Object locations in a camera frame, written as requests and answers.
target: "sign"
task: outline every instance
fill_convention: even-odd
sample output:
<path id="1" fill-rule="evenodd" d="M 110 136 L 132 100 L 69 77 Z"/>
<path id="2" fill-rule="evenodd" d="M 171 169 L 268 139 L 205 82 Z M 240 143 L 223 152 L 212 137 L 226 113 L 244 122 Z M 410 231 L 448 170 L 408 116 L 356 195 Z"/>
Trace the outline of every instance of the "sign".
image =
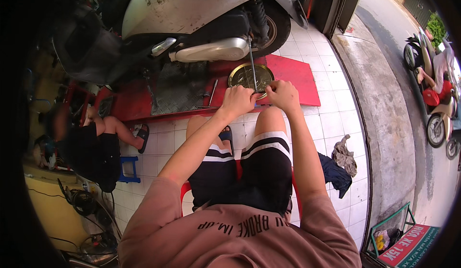
<path id="1" fill-rule="evenodd" d="M 438 230 L 439 227 L 416 224 L 378 259 L 391 267 L 413 268 L 434 242 Z"/>

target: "gold tray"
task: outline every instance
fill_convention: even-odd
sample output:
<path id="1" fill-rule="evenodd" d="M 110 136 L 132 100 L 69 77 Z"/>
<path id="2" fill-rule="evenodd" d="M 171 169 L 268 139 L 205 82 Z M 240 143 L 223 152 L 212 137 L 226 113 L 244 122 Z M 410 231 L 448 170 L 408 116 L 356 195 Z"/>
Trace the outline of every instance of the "gold tray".
<path id="1" fill-rule="evenodd" d="M 229 75 L 228 86 L 238 86 L 242 85 L 245 88 L 251 88 L 255 91 L 263 91 L 266 86 L 274 80 L 274 75 L 272 71 L 262 65 L 255 64 L 255 73 L 256 73 L 256 87 L 253 83 L 253 71 L 251 69 L 251 63 L 244 63 L 237 66 Z M 262 94 L 257 100 L 261 100 L 267 97 L 267 93 Z"/>

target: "rear shock absorber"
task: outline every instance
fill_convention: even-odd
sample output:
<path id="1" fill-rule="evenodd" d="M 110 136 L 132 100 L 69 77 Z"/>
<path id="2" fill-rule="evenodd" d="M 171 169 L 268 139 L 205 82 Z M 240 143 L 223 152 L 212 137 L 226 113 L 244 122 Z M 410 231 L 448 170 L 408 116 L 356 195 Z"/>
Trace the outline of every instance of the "rear shock absorber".
<path id="1" fill-rule="evenodd" d="M 258 45 L 262 46 L 269 40 L 269 26 L 267 24 L 266 12 L 264 10 L 262 0 L 251 0 L 249 8 L 251 11 L 251 16 L 253 17 L 253 21 L 258 27 L 260 32 L 259 34 L 261 36 L 261 42 L 258 43 Z"/>

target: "white tiled floor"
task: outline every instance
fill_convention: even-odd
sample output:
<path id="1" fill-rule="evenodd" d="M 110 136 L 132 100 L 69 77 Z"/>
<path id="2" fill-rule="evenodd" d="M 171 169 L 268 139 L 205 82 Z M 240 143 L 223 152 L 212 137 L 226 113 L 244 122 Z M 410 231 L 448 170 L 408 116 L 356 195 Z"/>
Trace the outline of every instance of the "white tiled floor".
<path id="1" fill-rule="evenodd" d="M 339 218 L 354 238 L 357 246 L 360 246 L 365 229 L 368 172 L 358 112 L 343 71 L 325 36 L 313 25 L 310 25 L 309 30 L 300 28 L 294 22 L 291 25 L 290 37 L 274 54 L 310 64 L 321 106 L 303 106 L 303 111 L 317 150 L 324 155 L 331 156 L 334 145 L 343 138 L 343 135 L 350 134 L 351 136 L 346 144 L 349 150 L 354 152 L 358 166 L 357 175 L 353 178 L 353 183 L 343 199 L 338 198 L 339 191 L 335 190 L 331 183 L 327 183 L 326 188 Z M 258 114 L 248 113 L 230 124 L 237 159 L 240 158 L 242 149 L 253 137 Z M 187 121 L 188 119 L 183 119 L 149 124 L 151 134 L 143 155 L 139 155 L 134 147 L 120 144 L 122 156 L 138 156 L 136 172 L 141 178 L 141 183 L 118 182 L 113 192 L 116 217 L 122 231 L 141 203 L 152 180 L 174 151 L 185 141 Z M 291 143 L 288 119 L 285 119 L 285 122 Z M 132 168 L 125 165 L 124 171 L 132 173 Z M 189 191 L 182 203 L 184 215 L 192 213 L 192 201 L 193 197 Z M 293 205 L 291 221 L 299 225 L 295 195 L 293 195 Z"/>

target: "blue plastic stool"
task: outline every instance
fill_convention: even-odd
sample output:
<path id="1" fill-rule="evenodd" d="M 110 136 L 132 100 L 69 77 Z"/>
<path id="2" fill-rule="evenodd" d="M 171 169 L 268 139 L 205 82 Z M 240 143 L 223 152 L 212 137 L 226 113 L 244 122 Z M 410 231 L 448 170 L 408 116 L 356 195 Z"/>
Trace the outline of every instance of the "blue plastic stool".
<path id="1" fill-rule="evenodd" d="M 120 157 L 120 178 L 118 178 L 119 182 L 136 182 L 141 183 L 141 178 L 136 177 L 136 164 L 135 162 L 138 161 L 138 156 L 127 156 L 127 157 Z M 123 163 L 124 162 L 131 162 L 133 164 L 133 174 L 134 177 L 126 177 L 123 174 Z"/>

